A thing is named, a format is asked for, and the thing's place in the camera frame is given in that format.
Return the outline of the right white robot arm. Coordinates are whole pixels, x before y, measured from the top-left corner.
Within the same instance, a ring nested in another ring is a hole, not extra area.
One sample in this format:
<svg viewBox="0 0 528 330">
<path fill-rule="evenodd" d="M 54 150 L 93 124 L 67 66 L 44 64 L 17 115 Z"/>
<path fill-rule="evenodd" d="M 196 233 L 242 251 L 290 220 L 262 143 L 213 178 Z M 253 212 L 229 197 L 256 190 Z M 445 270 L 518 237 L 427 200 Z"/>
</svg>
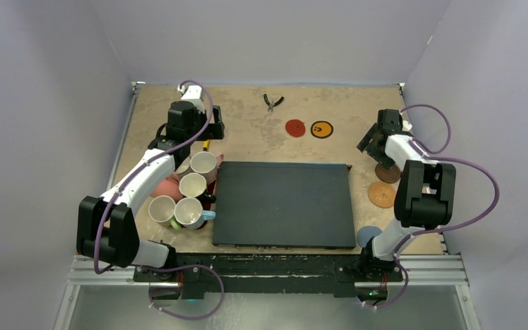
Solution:
<svg viewBox="0 0 528 330">
<path fill-rule="evenodd" d="M 431 158 L 431 152 L 405 129 L 400 110 L 379 110 L 376 123 L 357 147 L 384 168 L 401 170 L 394 218 L 364 244 L 354 267 L 364 278 L 374 280 L 396 268 L 399 253 L 417 235 L 450 222 L 456 168 Z"/>
</svg>

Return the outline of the dark brown wooden coaster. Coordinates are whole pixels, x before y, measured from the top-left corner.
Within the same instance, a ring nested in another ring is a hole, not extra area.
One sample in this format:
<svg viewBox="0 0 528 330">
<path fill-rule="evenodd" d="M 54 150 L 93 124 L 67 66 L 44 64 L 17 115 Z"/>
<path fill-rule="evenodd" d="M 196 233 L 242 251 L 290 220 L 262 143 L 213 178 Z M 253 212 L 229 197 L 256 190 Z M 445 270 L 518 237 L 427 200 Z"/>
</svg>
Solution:
<svg viewBox="0 0 528 330">
<path fill-rule="evenodd" d="M 394 184 L 400 180 L 402 172 L 396 165 L 391 168 L 385 168 L 383 165 L 377 164 L 375 166 L 375 174 L 379 180 L 387 184 Z"/>
</svg>

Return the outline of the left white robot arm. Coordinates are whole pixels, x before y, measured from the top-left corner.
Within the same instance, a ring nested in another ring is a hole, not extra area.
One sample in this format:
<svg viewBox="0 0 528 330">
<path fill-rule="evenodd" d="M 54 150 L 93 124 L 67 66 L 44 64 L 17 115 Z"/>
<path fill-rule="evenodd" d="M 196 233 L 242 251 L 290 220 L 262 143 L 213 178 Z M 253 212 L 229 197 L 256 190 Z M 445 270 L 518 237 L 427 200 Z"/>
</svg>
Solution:
<svg viewBox="0 0 528 330">
<path fill-rule="evenodd" d="M 135 216 L 151 193 L 190 155 L 196 141 L 224 137 L 221 109 L 200 111 L 192 102 L 172 102 L 142 159 L 113 188 L 86 196 L 78 207 L 77 253 L 117 267 L 151 268 L 160 281 L 177 274 L 175 248 L 141 239 Z"/>
</svg>

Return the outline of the orange smiley coaster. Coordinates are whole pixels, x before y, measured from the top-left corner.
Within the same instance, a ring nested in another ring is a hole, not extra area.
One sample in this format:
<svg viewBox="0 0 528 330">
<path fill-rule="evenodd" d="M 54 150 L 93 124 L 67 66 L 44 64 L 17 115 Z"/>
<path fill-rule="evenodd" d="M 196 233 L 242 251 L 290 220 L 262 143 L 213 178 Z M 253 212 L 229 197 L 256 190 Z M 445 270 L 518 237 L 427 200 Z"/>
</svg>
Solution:
<svg viewBox="0 0 528 330">
<path fill-rule="evenodd" d="M 334 132 L 334 127 L 330 122 L 319 120 L 310 126 L 310 133 L 318 139 L 330 137 Z"/>
</svg>

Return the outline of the red apple coaster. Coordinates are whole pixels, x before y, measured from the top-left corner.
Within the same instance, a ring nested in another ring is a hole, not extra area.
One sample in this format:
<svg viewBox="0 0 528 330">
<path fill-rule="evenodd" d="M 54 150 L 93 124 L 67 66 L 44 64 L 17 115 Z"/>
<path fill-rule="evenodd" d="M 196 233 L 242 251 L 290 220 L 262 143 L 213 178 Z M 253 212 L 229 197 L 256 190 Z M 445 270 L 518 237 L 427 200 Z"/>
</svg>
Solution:
<svg viewBox="0 0 528 330">
<path fill-rule="evenodd" d="M 300 138 L 306 133 L 304 122 L 298 119 L 288 120 L 285 124 L 285 130 L 293 138 Z"/>
</svg>

